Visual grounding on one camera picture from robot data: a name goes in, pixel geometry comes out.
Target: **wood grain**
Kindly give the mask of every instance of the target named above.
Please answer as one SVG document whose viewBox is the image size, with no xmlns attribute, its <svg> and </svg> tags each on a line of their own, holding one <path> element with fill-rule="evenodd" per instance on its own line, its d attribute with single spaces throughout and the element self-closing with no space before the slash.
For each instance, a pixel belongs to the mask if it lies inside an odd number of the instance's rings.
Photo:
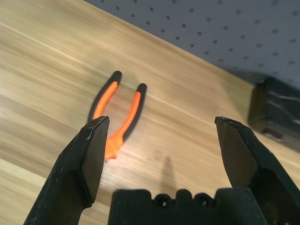
<svg viewBox="0 0 300 225">
<path fill-rule="evenodd" d="M 115 70 L 123 80 L 105 109 L 109 133 L 125 119 L 138 83 L 149 91 L 80 224 L 106 224 L 117 188 L 174 196 L 179 188 L 214 195 L 230 186 L 214 118 L 246 123 L 250 84 L 80 0 L 0 4 L 0 224 L 25 220 Z M 300 154 L 258 137 L 300 186 Z"/>
</svg>

